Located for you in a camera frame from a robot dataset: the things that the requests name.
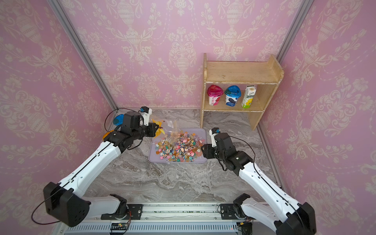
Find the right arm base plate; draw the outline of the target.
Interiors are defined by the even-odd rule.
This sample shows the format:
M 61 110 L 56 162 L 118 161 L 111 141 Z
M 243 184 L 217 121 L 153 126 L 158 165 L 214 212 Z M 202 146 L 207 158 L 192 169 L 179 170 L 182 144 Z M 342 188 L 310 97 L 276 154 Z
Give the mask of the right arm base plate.
M 243 220 L 251 221 L 254 218 L 244 215 L 238 215 L 234 209 L 233 204 L 224 203 L 219 204 L 217 207 L 217 212 L 220 214 L 222 220 Z

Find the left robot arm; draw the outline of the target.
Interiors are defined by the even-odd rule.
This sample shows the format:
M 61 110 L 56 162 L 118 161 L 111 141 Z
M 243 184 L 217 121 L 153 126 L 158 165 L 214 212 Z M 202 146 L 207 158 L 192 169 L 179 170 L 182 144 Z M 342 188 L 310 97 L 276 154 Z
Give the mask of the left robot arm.
M 48 183 L 43 189 L 42 202 L 47 214 L 70 227 L 91 217 L 124 219 L 130 216 L 126 199 L 119 195 L 91 199 L 84 195 L 113 160 L 132 149 L 134 141 L 156 136 L 160 126 L 150 122 L 151 114 L 152 109 L 145 106 L 138 112 L 125 113 L 122 123 L 104 136 L 103 142 L 88 159 L 59 183 Z

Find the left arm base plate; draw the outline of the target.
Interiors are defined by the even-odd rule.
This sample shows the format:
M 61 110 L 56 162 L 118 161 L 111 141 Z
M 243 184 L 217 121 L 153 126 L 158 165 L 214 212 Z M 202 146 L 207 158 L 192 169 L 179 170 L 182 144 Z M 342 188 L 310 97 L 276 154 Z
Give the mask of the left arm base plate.
M 101 220 L 141 220 L 143 204 L 127 204 L 127 211 L 120 214 L 103 214 Z

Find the candy ziploc bag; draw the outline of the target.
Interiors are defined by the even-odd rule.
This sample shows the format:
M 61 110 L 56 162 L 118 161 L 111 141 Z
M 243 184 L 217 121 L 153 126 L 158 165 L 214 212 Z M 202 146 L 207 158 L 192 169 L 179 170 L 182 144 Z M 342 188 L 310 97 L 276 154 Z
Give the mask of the candy ziploc bag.
M 155 139 L 168 139 L 176 137 L 180 129 L 178 128 L 177 122 L 175 120 L 168 119 L 152 119 L 154 123 L 159 125 L 158 130 L 156 131 Z

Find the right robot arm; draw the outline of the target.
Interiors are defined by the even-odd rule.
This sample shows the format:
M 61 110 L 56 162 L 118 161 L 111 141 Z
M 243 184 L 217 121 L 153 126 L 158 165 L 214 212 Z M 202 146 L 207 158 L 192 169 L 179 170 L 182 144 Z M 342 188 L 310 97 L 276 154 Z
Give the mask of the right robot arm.
M 209 131 L 211 144 L 201 150 L 206 159 L 216 159 L 223 171 L 232 171 L 248 183 L 266 201 L 263 205 L 247 194 L 233 201 L 239 218 L 252 218 L 277 235 L 315 235 L 317 233 L 314 208 L 289 196 L 258 167 L 254 158 L 236 150 L 232 137 L 218 128 Z

